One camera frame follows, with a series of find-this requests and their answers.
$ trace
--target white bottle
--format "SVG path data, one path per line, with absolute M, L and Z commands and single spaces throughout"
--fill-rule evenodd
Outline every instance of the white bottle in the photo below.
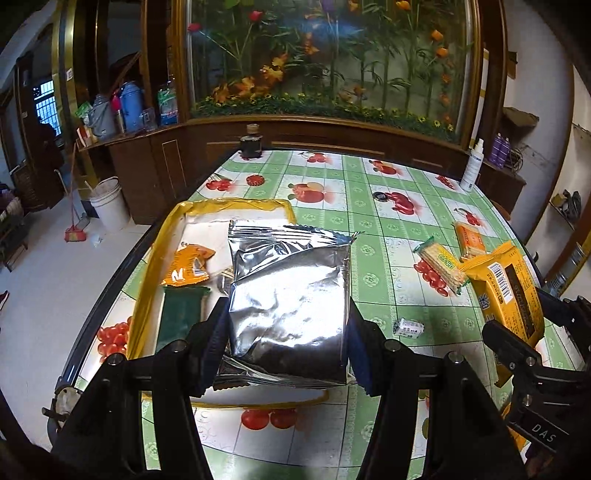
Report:
M 482 160 L 484 159 L 484 140 L 479 138 L 478 143 L 470 152 L 470 158 L 468 158 L 468 165 L 466 165 L 466 170 L 464 170 L 464 176 L 462 177 L 462 181 L 460 182 L 460 188 L 464 190 L 464 192 L 469 192 L 472 190 L 472 187 L 476 183 L 476 179 L 478 178 L 478 172 L 480 172 L 480 167 L 482 167 Z

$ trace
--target blue thermos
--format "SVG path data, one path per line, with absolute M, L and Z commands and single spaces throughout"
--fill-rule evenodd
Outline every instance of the blue thermos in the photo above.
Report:
M 142 91 L 134 82 L 124 83 L 121 90 L 121 110 L 128 132 L 135 132 L 144 126 L 142 123 L 143 109 Z

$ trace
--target white wall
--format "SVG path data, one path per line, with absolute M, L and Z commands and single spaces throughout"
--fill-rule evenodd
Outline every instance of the white wall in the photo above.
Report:
M 0 53 L 0 90 L 3 90 L 7 81 L 12 81 L 10 72 L 17 62 L 17 58 L 29 50 L 37 41 L 41 30 L 51 23 L 53 12 L 56 10 L 57 0 L 51 0 L 47 4 L 27 18 Z
M 540 117 L 519 147 L 527 182 L 514 210 L 511 226 L 520 238 L 534 227 L 536 217 L 561 160 L 565 125 L 571 121 L 571 63 L 550 27 L 523 0 L 505 0 L 508 48 L 517 52 L 517 74 L 508 86 L 506 106 Z
M 574 110 L 573 123 L 591 131 L 591 95 L 585 88 L 577 70 L 574 70 Z M 577 128 L 570 131 L 569 146 L 564 157 L 564 164 L 556 182 L 553 194 L 568 190 L 570 193 L 578 191 L 584 208 L 591 193 L 591 137 L 581 133 Z M 572 230 L 552 207 L 547 207 L 536 226 L 527 250 L 538 252 L 537 262 L 542 275 L 554 265 L 570 238 Z M 591 287 L 591 268 L 589 270 L 589 285 Z

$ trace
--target barcode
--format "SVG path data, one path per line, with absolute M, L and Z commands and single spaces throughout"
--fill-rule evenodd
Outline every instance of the barcode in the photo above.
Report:
M 495 276 L 496 283 L 498 284 L 501 294 L 503 295 L 503 300 L 505 303 L 509 303 L 511 300 L 513 300 L 513 292 L 509 286 L 509 279 L 507 278 L 505 270 L 503 267 L 501 267 L 499 262 L 493 263 L 488 267 L 488 269 Z

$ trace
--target purple bottle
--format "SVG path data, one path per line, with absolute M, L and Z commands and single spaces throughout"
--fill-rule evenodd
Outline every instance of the purple bottle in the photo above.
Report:
M 501 134 L 497 134 L 492 142 L 491 154 L 488 157 L 488 161 L 491 162 L 493 165 L 496 165 L 502 143 L 503 138 L 501 137 Z
M 499 150 L 499 155 L 496 158 L 496 166 L 499 168 L 503 168 L 505 166 L 505 162 L 509 157 L 509 152 L 511 150 L 511 144 L 509 143 L 509 139 L 501 139 L 502 144 Z

